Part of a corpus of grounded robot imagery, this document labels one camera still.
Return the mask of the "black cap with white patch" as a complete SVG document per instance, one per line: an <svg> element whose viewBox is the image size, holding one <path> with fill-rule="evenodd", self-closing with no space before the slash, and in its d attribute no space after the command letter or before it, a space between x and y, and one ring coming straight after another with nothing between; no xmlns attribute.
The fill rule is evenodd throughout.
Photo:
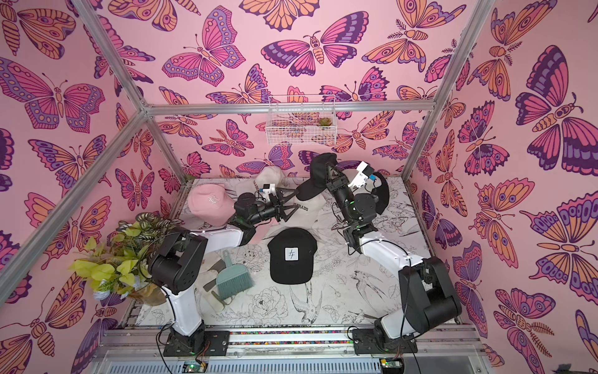
<svg viewBox="0 0 598 374"><path fill-rule="evenodd" d="M302 285L313 276L316 238L303 228L286 228L270 240L270 277L279 285Z"/></svg>

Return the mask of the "plain black cap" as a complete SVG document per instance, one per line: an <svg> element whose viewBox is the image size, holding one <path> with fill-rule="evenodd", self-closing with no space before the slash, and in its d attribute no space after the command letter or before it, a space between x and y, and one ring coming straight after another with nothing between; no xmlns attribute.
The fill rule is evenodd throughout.
<svg viewBox="0 0 598 374"><path fill-rule="evenodd" d="M297 187L297 198L300 201L307 201L315 198L324 190L328 178L328 167L335 167L338 164L336 154L319 154L312 159L310 164L310 178Z"/></svg>

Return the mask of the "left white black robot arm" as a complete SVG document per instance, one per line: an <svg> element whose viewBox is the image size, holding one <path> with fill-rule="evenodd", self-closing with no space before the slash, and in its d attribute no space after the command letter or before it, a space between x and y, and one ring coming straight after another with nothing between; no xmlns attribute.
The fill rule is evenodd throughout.
<svg viewBox="0 0 598 374"><path fill-rule="evenodd" d="M243 193L235 201L235 212L224 228L213 231L188 230L176 226L148 260L151 280L163 289L174 315L172 329L182 338L202 330L202 316L196 306L195 282L207 253L248 244L260 224L272 219L288 221L299 208L290 201L297 189L264 187L266 197Z"/></svg>

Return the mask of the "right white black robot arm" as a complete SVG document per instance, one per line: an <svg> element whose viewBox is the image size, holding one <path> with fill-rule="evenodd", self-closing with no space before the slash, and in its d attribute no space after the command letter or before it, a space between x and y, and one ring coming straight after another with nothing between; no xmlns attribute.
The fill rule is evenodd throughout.
<svg viewBox="0 0 598 374"><path fill-rule="evenodd" d="M371 176L359 172L349 180L337 167L328 166L325 177L343 216L342 236L348 247L377 261L399 282L400 308L375 321L378 342L410 340L460 316L463 308L445 264L437 257L408 252L374 226L375 197L354 194Z"/></svg>

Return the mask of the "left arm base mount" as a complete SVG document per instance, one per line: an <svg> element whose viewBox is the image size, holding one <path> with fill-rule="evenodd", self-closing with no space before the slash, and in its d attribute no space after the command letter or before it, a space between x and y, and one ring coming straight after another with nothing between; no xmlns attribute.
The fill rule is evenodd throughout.
<svg viewBox="0 0 598 374"><path fill-rule="evenodd" d="M163 350L163 356L225 356L227 355L229 341L230 331L228 330L198 330L187 337L171 329Z"/></svg>

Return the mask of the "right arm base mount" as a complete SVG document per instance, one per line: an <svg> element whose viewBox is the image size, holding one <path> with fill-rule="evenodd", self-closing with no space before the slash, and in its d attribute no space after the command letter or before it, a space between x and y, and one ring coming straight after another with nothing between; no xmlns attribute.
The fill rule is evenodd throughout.
<svg viewBox="0 0 598 374"><path fill-rule="evenodd" d="M374 328L350 327L347 330L347 337L353 343L357 355L401 355L418 352L415 341L406 338L386 339L381 331Z"/></svg>

